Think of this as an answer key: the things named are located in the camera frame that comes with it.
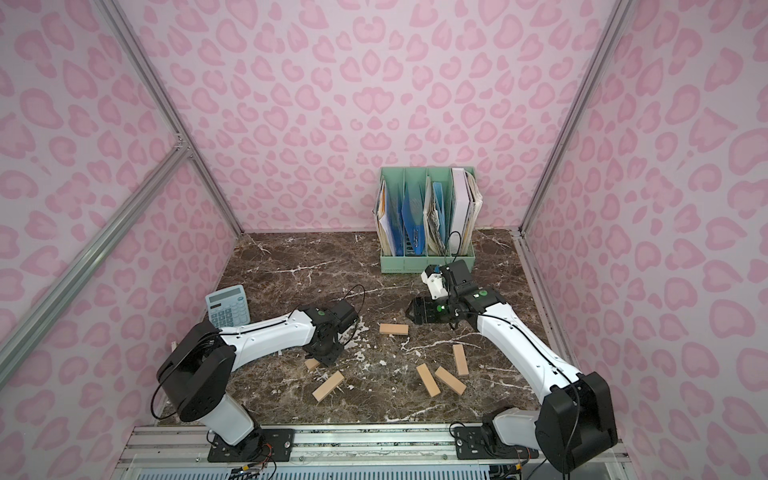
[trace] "file organizer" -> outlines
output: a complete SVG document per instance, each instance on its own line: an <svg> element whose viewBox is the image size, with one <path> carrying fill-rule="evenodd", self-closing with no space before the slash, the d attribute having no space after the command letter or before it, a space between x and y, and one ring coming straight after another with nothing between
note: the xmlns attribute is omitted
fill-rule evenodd
<svg viewBox="0 0 768 480"><path fill-rule="evenodd" d="M470 174L475 174L472 167L464 167ZM445 215L453 218L453 178L450 167L382 167L381 178L386 181L389 189L396 190L402 201L405 198L406 181L426 184L427 175L432 182L442 184L443 197L447 200L445 203ZM433 257L428 255L416 256L411 248L408 235L403 232L403 242L405 242L405 256L403 257L385 257L379 255L382 273L421 273L429 265L445 265L446 259L450 263L453 261L453 255L446 257ZM472 271L475 266L475 248L469 247L469 255L466 257L456 257L457 260L464 260L467 267Z"/></svg>

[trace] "black cable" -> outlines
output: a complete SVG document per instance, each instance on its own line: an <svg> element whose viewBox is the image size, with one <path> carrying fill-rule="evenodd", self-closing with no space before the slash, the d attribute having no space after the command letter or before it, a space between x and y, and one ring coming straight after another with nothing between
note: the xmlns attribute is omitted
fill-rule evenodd
<svg viewBox="0 0 768 480"><path fill-rule="evenodd" d="M154 393L152 394L152 400L149 401L149 413L152 414L152 416L157 420L165 420L169 419L170 417L176 415L176 410L174 410L172 413L166 415L165 417L158 417L157 414L154 412L154 400L157 397L157 393L160 392L160 387L163 386L162 382L159 382L157 384L157 388L154 390Z"/></svg>
<svg viewBox="0 0 768 480"><path fill-rule="evenodd" d="M451 237L453 236L454 233L458 234L458 248L456 249L456 255L453 256L453 260L451 260L451 262L455 262L456 261L456 257L458 257L458 252L462 248L462 234L458 230L453 230L451 233L448 234L448 245L449 245L448 250L449 250L449 253L451 251L451 247L450 247L450 245L451 245Z"/></svg>
<svg viewBox="0 0 768 480"><path fill-rule="evenodd" d="M549 363L549 365L550 365L550 366L552 366L552 368L556 369L556 370L557 370L557 371L558 371L558 372L559 372L561 375L563 375L563 378L565 378L565 379L568 381L568 383L573 383L573 382L571 381L571 379L569 379L569 378L568 378L568 376L566 376L566 375L565 375L565 373L563 373L563 371L562 371L562 370L560 370L560 369L558 368L558 366L556 366L554 363L552 363L552 362L550 361L550 359L548 359L548 358L547 358L547 357L544 355L544 353L542 353L542 352L541 352L541 350L540 350L540 349L539 349L539 348L536 346L536 344L533 342L533 340L531 340L530 338L528 338L528 335L525 335L525 332L523 332L521 329L519 329L519 328L518 328L518 326L517 326L517 325L515 325L514 323L510 322L510 321L509 321L509 320L507 320L507 319L503 319L503 318L501 318L500 316L496 316L496 315L489 315L489 314L487 314L487 313L467 312L467 314L470 314L470 315L474 315L474 316L477 316L477 317L480 317L480 316L487 316L487 317L489 317L489 318L492 318L492 319L501 320L502 322L506 323L507 325L509 325L509 326L510 326L510 327L512 327L513 329L516 329L518 332L520 332L520 334L521 334L521 335L523 335L523 338L525 338L525 339L528 341L528 343L530 343L530 344L531 344L531 346L532 346L532 347L533 347L533 348L536 350L536 352L538 352L538 354L539 354L539 355L540 355L540 356L541 356L541 357L542 357L544 360L546 360L546 361L547 361L547 363Z"/></svg>
<svg viewBox="0 0 768 480"><path fill-rule="evenodd" d="M277 473L277 463L274 461L274 459L272 460L272 465L275 465L275 469L272 471L272 475L270 475L267 480L272 480L272 477Z"/></svg>
<svg viewBox="0 0 768 480"><path fill-rule="evenodd" d="M360 303L360 308L357 310L357 318L355 319L354 323L352 325L350 325L353 328L352 334L349 336L349 339L346 342L344 342L344 346L347 346L347 344L349 344L349 342L352 342L352 339L355 337L354 327L357 326L357 323L360 321L360 313L362 313L362 308L366 305L366 288L361 283L358 283L357 285L355 285L352 288L350 288L349 290L347 290L346 291L346 295L341 299L341 300L346 300L346 298L349 296L349 294L352 293L352 291L355 288L357 288L358 286L360 288L362 288L362 302Z"/></svg>
<svg viewBox="0 0 768 480"><path fill-rule="evenodd" d="M545 458L542 463L536 465L536 468L531 470L531 473L529 473L528 476L525 477L525 480L531 480L531 477L533 476L533 474L536 473L536 471L539 470L543 464L547 463L547 460L549 460L549 458Z"/></svg>
<svg viewBox="0 0 768 480"><path fill-rule="evenodd" d="M349 290L346 291L346 295L341 300L346 300L346 298L349 296L352 291L357 287L362 288L362 302L360 303L360 308L357 309L357 315L359 316L362 312L362 308L366 305L366 288L361 283L358 283L357 285L353 286Z"/></svg>
<svg viewBox="0 0 768 480"><path fill-rule="evenodd" d="M458 436L456 436L456 435L453 435L453 426L454 426L454 425L461 425L461 426L462 426L462 427L464 427L464 428L467 428L467 426L466 426L466 425L464 425L464 423L463 423L463 422L453 422L453 423L451 423L451 425L448 425L448 434L449 434L449 435L450 435L450 436L451 436L451 437L452 437L454 440L462 440L462 441L463 441L463 439L462 439L462 438L460 438L460 437L458 437Z"/></svg>
<svg viewBox="0 0 768 480"><path fill-rule="evenodd" d="M571 434L568 436L568 442L565 444L565 450L563 452L563 471L568 467L568 448L571 447L571 440L574 438L574 434L576 433L576 427L578 426L578 417L581 413L581 397L578 395L578 387L576 385L573 385L574 387L574 393L576 394L576 419L574 421L574 428L571 430Z"/></svg>

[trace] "metal rail base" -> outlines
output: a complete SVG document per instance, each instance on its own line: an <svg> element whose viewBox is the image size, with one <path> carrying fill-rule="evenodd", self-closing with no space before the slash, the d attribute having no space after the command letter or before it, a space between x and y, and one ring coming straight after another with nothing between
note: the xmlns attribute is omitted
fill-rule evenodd
<svg viewBox="0 0 768 480"><path fill-rule="evenodd" d="M466 423L479 427L479 423ZM264 425L265 429L283 425ZM293 428L293 451L283 466L374 466L374 465L508 465L503 458L462 460L456 455L449 424L285 425ZM137 427L118 460L113 480L133 480L147 468L211 468L207 461L210 444L204 426ZM541 462L534 458L531 464ZM629 462L619 444L590 462ZM233 468L241 463L217 463Z"/></svg>

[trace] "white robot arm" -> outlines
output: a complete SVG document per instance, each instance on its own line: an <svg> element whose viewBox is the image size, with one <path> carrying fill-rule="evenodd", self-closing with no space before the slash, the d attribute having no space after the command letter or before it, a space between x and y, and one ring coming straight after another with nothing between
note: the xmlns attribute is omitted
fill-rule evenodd
<svg viewBox="0 0 768 480"><path fill-rule="evenodd" d="M294 346L330 366L344 350L339 336L357 318L352 306L341 300L331 309L300 306L287 315L238 327L217 329L203 321L159 368L158 388L164 389L182 422L199 421L213 430L228 445L232 461L253 458L262 448L262 431L226 392L230 373Z"/></svg>
<svg viewBox="0 0 768 480"><path fill-rule="evenodd" d="M503 296L475 283L463 260L431 265L421 275L430 297L413 299L406 315L416 324L469 321L531 384L540 412L508 409L487 425L498 445L541 450L568 473L616 445L611 392L596 372L584 375L542 342Z"/></svg>

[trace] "brown marble surface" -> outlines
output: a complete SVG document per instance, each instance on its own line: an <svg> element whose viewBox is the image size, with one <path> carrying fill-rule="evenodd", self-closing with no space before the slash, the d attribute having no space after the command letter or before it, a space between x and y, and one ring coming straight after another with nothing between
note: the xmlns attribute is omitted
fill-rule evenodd
<svg viewBox="0 0 768 480"><path fill-rule="evenodd" d="M496 288L546 342L511 234L478 230L473 243L475 280ZM227 391L263 424L472 421L505 406L539 407L520 373L467 322L454 331L448 325L414 326L405 318L411 298L429 291L416 274L381 273L375 233L243 236L219 288L238 283L245 287L254 322L303 303L330 306L356 283L368 291L354 339L332 368L308 373L304 351L292 348L232 374ZM356 308L361 300L358 293L350 295ZM409 336L381 335L379 323L408 323ZM416 367L425 362L433 374L443 366L455 375L456 342L464 344L467 356L469 376L460 377L467 389L459 396L437 380L442 392L430 398ZM336 370L344 382L318 403L312 392ZM177 417L162 422L174 423Z"/></svg>

